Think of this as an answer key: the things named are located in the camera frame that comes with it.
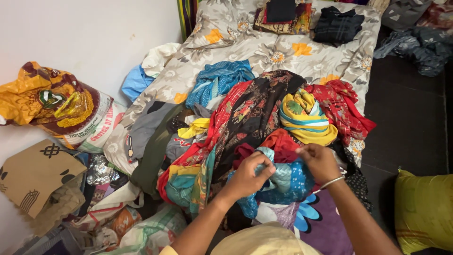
blue polka dot fabric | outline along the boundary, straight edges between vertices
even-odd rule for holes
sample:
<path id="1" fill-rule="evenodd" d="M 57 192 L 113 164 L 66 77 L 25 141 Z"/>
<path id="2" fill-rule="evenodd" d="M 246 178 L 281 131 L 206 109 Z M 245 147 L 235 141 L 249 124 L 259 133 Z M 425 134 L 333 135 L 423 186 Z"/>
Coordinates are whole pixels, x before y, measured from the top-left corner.
<path id="1" fill-rule="evenodd" d="M 263 152 L 274 162 L 275 152 L 267 147 L 258 147 L 257 151 Z M 275 173 L 264 183 L 263 187 L 248 197 L 237 201 L 244 215 L 255 218 L 258 213 L 257 201 L 289 205 L 295 201 L 302 201 L 314 187 L 314 178 L 301 159 L 289 164 L 274 163 Z M 265 168 L 264 164 L 257 166 L 255 173 L 259 174 Z M 228 181 L 236 171 L 228 175 Z"/>
<path id="2" fill-rule="evenodd" d="M 186 107 L 193 110 L 195 103 L 206 107 L 211 99 L 228 94 L 236 83 L 254 78 L 248 60 L 207 64 L 204 70 L 198 73 L 195 87 L 187 96 Z"/>

striped curtain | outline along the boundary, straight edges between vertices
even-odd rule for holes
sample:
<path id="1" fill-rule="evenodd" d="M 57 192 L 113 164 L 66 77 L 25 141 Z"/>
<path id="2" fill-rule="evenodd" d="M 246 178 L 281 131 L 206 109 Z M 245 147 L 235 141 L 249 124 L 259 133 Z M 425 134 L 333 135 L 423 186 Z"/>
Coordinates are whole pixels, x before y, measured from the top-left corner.
<path id="1" fill-rule="evenodd" d="M 198 3 L 201 0 L 178 0 L 179 22 L 183 41 L 192 33 L 197 18 Z"/>

floral bedsheet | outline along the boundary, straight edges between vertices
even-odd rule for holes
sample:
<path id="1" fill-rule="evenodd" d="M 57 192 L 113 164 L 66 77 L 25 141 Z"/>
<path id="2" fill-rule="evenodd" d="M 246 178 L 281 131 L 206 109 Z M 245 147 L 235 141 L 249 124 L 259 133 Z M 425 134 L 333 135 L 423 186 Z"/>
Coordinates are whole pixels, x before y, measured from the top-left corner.
<path id="1" fill-rule="evenodd" d="M 312 28 L 316 26 L 321 9 L 332 5 L 341 12 L 355 9 L 357 14 L 365 16 L 363 28 L 354 41 L 335 48 L 312 41 L 309 34 L 277 35 L 253 30 L 256 9 L 265 2 L 204 0 L 199 3 L 197 25 L 191 36 L 129 107 L 108 138 L 104 153 L 110 162 L 132 173 L 138 163 L 127 161 L 124 142 L 146 103 L 152 97 L 169 103 L 184 101 L 204 65 L 224 60 L 248 59 L 255 76 L 264 71 L 286 69 L 313 84 L 324 84 L 332 79 L 348 81 L 358 95 L 357 109 L 363 113 L 373 50 L 381 25 L 380 13 L 370 6 L 313 0 Z"/>

bangle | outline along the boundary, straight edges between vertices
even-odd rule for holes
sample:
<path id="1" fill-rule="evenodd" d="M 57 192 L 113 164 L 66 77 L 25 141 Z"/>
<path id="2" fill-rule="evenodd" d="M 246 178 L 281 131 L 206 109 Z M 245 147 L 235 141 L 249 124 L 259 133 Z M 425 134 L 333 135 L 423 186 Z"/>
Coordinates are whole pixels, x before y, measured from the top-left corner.
<path id="1" fill-rule="evenodd" d="M 316 194 L 316 193 L 320 192 L 321 190 L 325 189 L 325 188 L 326 188 L 327 186 L 329 186 L 330 184 L 332 184 L 332 183 L 334 183 L 334 182 L 336 182 L 336 181 L 339 181 L 339 180 L 341 180 L 341 179 L 344 179 L 344 178 L 345 178 L 344 175 L 342 175 L 341 177 L 338 177 L 338 178 L 336 178 L 336 179 L 333 179 L 333 180 L 331 180 L 331 181 L 328 181 L 326 184 L 322 185 L 322 186 L 319 188 L 319 190 L 313 192 L 313 194 Z"/>

blue flower print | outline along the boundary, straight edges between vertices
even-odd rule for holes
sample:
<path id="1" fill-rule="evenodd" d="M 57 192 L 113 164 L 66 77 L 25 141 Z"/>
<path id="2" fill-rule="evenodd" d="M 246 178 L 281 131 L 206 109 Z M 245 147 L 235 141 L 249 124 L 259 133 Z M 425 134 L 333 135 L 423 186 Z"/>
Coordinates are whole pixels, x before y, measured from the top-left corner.
<path id="1" fill-rule="evenodd" d="M 314 221 L 320 221 L 323 219 L 321 214 L 314 209 L 311 205 L 319 202 L 319 197 L 316 194 L 309 195 L 302 203 L 299 204 L 299 209 L 297 210 L 296 220 L 294 226 L 305 233 L 311 232 L 311 225 L 307 221 L 308 219 Z"/>

